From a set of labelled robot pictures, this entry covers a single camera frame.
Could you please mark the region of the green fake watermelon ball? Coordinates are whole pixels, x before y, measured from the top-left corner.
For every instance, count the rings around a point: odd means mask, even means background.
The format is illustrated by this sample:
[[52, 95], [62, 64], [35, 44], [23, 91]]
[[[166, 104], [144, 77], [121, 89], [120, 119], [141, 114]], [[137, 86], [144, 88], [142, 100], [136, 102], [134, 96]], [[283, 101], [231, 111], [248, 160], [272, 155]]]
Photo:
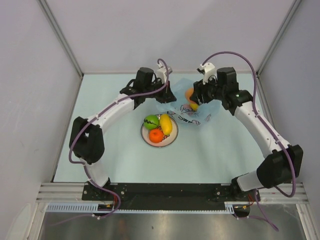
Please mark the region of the green fake watermelon ball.
[[159, 126], [159, 118], [156, 115], [148, 115], [143, 120], [143, 125], [147, 130], [156, 129]]

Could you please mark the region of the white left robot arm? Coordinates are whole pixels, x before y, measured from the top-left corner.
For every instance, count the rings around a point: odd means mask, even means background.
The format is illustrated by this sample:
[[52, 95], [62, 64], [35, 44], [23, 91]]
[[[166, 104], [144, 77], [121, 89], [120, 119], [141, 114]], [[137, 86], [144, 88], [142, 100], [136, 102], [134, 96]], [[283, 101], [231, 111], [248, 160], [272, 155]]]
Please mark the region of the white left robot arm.
[[105, 152], [104, 134], [125, 114], [135, 110], [146, 99], [155, 99], [161, 104], [175, 102], [169, 75], [171, 67], [159, 65], [157, 71], [141, 67], [134, 79], [120, 90], [119, 95], [103, 110], [93, 116], [77, 117], [72, 124], [68, 159], [72, 164], [82, 165], [89, 182], [94, 186], [93, 194], [100, 200], [110, 196], [110, 178], [100, 161]]

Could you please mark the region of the yellow fake banana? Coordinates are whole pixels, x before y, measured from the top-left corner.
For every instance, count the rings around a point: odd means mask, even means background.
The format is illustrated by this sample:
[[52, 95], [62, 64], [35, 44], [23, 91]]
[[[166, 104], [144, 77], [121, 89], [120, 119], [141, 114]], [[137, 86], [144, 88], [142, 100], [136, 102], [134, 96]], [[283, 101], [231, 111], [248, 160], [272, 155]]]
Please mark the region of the yellow fake banana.
[[199, 105], [196, 103], [190, 103], [189, 105], [194, 112], [196, 112], [199, 108]]

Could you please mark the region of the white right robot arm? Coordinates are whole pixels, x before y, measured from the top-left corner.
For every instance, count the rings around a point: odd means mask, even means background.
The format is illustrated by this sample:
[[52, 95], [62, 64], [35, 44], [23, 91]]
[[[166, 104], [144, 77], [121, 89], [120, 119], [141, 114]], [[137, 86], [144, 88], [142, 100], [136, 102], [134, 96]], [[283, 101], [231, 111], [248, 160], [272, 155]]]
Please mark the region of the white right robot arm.
[[221, 101], [223, 108], [245, 126], [264, 157], [255, 171], [232, 179], [231, 196], [242, 201], [255, 189], [276, 188], [286, 181], [295, 184], [302, 165], [302, 148], [291, 145], [260, 114], [250, 92], [239, 88], [236, 70], [216, 69], [212, 63], [205, 63], [197, 71], [203, 74], [203, 79], [194, 82], [190, 99], [198, 105]]

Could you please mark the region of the pink fake peach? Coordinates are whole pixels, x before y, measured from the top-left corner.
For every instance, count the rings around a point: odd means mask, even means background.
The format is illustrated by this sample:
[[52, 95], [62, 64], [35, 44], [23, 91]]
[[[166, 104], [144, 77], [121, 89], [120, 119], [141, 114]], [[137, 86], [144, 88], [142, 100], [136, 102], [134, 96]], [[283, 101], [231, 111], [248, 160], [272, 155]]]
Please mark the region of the pink fake peach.
[[185, 91], [185, 94], [184, 94], [186, 100], [191, 104], [195, 104], [195, 102], [191, 100], [191, 96], [192, 96], [193, 93], [194, 93], [194, 89], [193, 88], [189, 88], [189, 89], [187, 89]]

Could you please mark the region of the orange fake fruit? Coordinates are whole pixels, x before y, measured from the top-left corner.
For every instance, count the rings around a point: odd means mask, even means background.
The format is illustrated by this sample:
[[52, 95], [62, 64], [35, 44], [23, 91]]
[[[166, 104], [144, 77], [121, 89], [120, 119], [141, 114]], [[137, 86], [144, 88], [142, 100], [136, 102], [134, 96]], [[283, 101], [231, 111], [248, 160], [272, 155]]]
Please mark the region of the orange fake fruit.
[[164, 138], [164, 134], [163, 132], [159, 129], [159, 128], [155, 128], [155, 129], [152, 129], [149, 131], [149, 140], [152, 142], [152, 143], [160, 143], [163, 138]]

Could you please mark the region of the light blue cartoon plastic bag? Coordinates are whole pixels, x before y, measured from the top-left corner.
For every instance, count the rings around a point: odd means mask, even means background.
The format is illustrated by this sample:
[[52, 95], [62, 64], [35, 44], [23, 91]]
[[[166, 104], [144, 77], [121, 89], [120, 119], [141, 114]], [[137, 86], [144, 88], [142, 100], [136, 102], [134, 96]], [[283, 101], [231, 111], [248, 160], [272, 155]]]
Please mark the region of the light blue cartoon plastic bag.
[[157, 110], [162, 114], [170, 115], [177, 123], [204, 126], [219, 112], [221, 103], [218, 100], [213, 100], [200, 105], [197, 110], [193, 110], [191, 103], [185, 97], [186, 91], [193, 87], [193, 83], [188, 78], [181, 78], [171, 84], [171, 91], [176, 97], [176, 101], [156, 102]]

